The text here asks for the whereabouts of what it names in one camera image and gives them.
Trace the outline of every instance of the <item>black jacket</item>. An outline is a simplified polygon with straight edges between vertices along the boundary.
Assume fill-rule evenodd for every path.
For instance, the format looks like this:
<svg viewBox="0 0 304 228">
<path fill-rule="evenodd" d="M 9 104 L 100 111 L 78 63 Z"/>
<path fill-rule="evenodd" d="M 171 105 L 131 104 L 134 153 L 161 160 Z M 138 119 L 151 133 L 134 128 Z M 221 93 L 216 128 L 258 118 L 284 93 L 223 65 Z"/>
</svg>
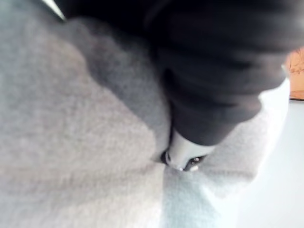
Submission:
<svg viewBox="0 0 304 228">
<path fill-rule="evenodd" d="M 188 140 L 215 145 L 261 109 L 279 86 L 287 54 L 304 44 L 303 0 L 55 0 L 68 16 L 88 15 L 148 38 Z"/>
</svg>

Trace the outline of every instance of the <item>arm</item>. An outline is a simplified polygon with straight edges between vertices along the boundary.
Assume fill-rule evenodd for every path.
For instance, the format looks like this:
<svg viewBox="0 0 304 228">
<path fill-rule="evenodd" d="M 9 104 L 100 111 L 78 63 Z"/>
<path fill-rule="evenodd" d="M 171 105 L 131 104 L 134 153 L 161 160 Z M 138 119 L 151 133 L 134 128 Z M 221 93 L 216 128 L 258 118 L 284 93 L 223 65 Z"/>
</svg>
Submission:
<svg viewBox="0 0 304 228">
<path fill-rule="evenodd" d="M 184 138 L 218 144 L 260 111 L 259 94 L 283 82 L 281 64 L 304 43 L 303 3 L 171 1 L 147 20 Z"/>
</svg>

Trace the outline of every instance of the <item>gray fabric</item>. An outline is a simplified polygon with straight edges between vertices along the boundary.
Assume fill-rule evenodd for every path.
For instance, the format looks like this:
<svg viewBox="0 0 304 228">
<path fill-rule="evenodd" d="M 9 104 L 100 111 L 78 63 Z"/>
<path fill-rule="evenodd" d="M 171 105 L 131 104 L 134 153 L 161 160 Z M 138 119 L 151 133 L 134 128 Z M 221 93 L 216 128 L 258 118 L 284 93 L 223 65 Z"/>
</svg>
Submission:
<svg viewBox="0 0 304 228">
<path fill-rule="evenodd" d="M 288 83 L 183 173 L 155 162 L 170 115 L 143 41 L 37 0 L 0 1 L 0 31 L 0 228 L 234 227 Z"/>
</svg>

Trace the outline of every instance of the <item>wall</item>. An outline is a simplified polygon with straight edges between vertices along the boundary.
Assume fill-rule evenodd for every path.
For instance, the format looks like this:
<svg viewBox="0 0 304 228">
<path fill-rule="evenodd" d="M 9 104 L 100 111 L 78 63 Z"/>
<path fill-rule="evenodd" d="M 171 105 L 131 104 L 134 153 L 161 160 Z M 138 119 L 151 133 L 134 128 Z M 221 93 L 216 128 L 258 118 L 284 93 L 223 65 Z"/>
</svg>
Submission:
<svg viewBox="0 0 304 228">
<path fill-rule="evenodd" d="M 281 139 L 245 193 L 238 228 L 304 228 L 304 101 L 291 101 Z"/>
</svg>

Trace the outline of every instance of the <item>person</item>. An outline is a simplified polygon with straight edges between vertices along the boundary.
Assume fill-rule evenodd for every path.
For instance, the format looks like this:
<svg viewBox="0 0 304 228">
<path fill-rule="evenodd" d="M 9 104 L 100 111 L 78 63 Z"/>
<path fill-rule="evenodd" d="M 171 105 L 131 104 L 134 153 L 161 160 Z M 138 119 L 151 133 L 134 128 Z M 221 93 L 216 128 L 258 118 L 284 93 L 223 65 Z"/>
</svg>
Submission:
<svg viewBox="0 0 304 228">
<path fill-rule="evenodd" d="M 174 149 L 167 161 L 181 170 L 258 114 L 258 96 L 282 84 L 281 65 L 304 40 L 303 1 L 55 3 L 67 19 L 94 17 L 150 40 L 172 105 Z"/>
</svg>

